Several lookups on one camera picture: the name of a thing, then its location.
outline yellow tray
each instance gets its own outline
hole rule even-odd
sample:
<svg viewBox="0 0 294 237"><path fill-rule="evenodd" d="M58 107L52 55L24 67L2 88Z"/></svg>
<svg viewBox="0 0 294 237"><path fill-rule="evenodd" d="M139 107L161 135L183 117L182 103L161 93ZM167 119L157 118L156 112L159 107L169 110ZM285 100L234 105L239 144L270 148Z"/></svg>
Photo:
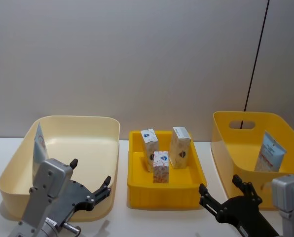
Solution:
<svg viewBox="0 0 294 237"><path fill-rule="evenodd" d="M111 196L93 211L79 211L73 221L93 221L112 208L118 160L119 122L105 117L49 116L35 121L0 177L0 192L11 215L21 218L32 186L34 136L40 122L50 158L79 160L72 179L94 192L111 176Z"/></svg>
<svg viewBox="0 0 294 237"><path fill-rule="evenodd" d="M230 128L231 122L254 123L252 129ZM255 172L255 165L265 131L269 132L287 153L279 172ZM216 112L212 135L212 154L220 179L229 198L242 195L232 184L238 174L244 182L251 181L263 203L260 208L272 209L270 182L277 177L294 174L294 131L278 115L258 112Z"/></svg>
<svg viewBox="0 0 294 237"><path fill-rule="evenodd" d="M168 151L172 132L156 131L159 150ZM153 173L144 163L143 140L140 131L129 134L128 191L132 208L139 209L198 209L201 183L206 179L199 162L193 140L191 141L188 167L169 167L169 183L154 184Z"/></svg>

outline white box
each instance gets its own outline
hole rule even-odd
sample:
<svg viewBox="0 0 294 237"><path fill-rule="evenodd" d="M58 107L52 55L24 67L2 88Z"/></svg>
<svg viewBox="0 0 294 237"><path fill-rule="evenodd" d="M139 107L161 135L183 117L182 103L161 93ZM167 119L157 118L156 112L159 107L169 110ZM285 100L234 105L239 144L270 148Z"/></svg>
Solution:
<svg viewBox="0 0 294 237"><path fill-rule="evenodd" d="M191 137L185 127L173 127L169 158L174 169L186 168Z"/></svg>
<svg viewBox="0 0 294 237"><path fill-rule="evenodd" d="M169 154L168 152L154 152L153 182L169 182Z"/></svg>
<svg viewBox="0 0 294 237"><path fill-rule="evenodd" d="M144 142L144 156L149 172L153 171L154 152L159 150L158 139L153 129L141 131Z"/></svg>

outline table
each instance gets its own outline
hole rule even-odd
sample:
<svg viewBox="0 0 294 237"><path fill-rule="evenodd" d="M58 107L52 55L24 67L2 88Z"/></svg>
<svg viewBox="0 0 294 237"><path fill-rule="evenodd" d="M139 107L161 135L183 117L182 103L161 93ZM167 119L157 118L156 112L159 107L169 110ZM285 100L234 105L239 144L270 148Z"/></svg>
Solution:
<svg viewBox="0 0 294 237"><path fill-rule="evenodd" d="M0 138L0 175L19 147L22 138ZM227 200L218 176L209 142L195 142L210 194L219 202ZM120 141L114 206L104 218L74 223L82 228L81 237L240 237L229 224L218 223L207 210L146 211L127 206L128 141ZM275 230L282 234L282 218L277 211L262 211ZM0 195L0 237L8 236L16 225L2 204ZM72 234L63 230L61 237Z"/></svg>

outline wall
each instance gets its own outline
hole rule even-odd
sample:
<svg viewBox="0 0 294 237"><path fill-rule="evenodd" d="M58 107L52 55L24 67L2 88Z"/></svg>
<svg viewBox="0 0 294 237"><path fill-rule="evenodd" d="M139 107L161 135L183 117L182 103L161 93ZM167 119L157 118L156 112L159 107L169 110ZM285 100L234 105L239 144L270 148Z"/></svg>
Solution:
<svg viewBox="0 0 294 237"><path fill-rule="evenodd" d="M0 136L48 115L113 117L134 129L243 110L266 1L0 1Z"/></svg>
<svg viewBox="0 0 294 237"><path fill-rule="evenodd" d="M294 0L271 0L247 110L279 114L294 129Z"/></svg>

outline small box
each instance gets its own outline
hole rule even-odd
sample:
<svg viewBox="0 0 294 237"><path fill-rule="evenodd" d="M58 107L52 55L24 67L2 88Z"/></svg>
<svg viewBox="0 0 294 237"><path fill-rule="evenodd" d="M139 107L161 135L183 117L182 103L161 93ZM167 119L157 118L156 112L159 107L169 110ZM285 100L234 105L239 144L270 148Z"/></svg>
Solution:
<svg viewBox="0 0 294 237"><path fill-rule="evenodd" d="M168 152L154 152L153 182L169 182L169 155Z"/></svg>
<svg viewBox="0 0 294 237"><path fill-rule="evenodd" d="M144 156L149 172L153 171L154 152L159 150L158 139L153 129L141 131L144 141Z"/></svg>
<svg viewBox="0 0 294 237"><path fill-rule="evenodd" d="M173 127L169 158L174 169L186 168L190 144L191 137L186 128Z"/></svg>

